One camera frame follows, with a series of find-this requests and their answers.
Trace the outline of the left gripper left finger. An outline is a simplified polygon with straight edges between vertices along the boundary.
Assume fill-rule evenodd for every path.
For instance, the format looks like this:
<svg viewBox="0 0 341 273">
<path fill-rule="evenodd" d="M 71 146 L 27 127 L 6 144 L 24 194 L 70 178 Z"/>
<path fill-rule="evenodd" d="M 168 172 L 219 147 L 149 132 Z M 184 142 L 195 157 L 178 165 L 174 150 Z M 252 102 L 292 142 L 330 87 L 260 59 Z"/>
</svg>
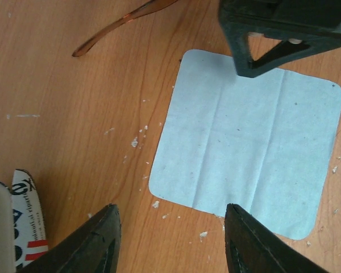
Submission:
<svg viewBox="0 0 341 273">
<path fill-rule="evenodd" d="M 108 204 L 56 247 L 19 272 L 116 273 L 121 241 L 117 205 Z"/>
</svg>

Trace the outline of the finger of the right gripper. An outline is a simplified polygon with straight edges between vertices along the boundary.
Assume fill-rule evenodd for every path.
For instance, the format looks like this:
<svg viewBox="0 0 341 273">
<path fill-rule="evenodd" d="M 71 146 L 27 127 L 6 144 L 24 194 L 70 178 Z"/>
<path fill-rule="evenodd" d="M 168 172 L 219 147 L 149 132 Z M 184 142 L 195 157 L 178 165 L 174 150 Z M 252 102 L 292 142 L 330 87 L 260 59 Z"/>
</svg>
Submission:
<svg viewBox="0 0 341 273">
<path fill-rule="evenodd" d="M 220 1 L 218 20 L 236 72 L 244 77 L 341 47 L 341 1 Z M 252 32 L 279 43 L 254 60 Z"/>
</svg>

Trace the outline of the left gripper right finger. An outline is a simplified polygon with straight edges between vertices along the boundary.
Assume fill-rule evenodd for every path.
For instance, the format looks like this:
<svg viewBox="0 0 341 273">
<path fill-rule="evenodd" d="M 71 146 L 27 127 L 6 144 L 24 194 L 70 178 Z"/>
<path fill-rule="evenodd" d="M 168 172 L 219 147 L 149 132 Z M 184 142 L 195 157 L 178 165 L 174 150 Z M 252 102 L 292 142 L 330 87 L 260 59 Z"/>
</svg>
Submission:
<svg viewBox="0 0 341 273">
<path fill-rule="evenodd" d="M 238 204 L 227 205 L 224 226 L 229 272 L 326 272 Z"/>
</svg>

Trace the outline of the american flag glasses case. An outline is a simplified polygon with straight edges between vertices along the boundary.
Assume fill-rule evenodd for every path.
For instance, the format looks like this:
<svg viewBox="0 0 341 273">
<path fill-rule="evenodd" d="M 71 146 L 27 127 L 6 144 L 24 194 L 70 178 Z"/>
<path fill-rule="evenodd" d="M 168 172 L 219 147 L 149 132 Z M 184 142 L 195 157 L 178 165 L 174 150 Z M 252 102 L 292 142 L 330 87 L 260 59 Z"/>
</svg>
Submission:
<svg viewBox="0 0 341 273">
<path fill-rule="evenodd" d="M 0 181 L 0 272 L 17 272 L 47 251 L 35 181 L 16 169 L 10 187 Z"/>
</svg>

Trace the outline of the light blue square mat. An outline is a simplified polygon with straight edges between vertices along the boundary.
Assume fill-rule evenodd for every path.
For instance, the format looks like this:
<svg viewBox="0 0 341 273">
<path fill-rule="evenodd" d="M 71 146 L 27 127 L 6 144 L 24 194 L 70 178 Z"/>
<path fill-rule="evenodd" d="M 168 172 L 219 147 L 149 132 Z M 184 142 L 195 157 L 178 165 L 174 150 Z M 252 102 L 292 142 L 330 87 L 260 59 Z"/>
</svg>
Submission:
<svg viewBox="0 0 341 273">
<path fill-rule="evenodd" d="M 341 112 L 341 87 L 276 68 L 236 74 L 232 57 L 181 60 L 149 178 L 161 199 L 224 216 L 238 204 L 270 231 L 314 228 Z"/>
</svg>

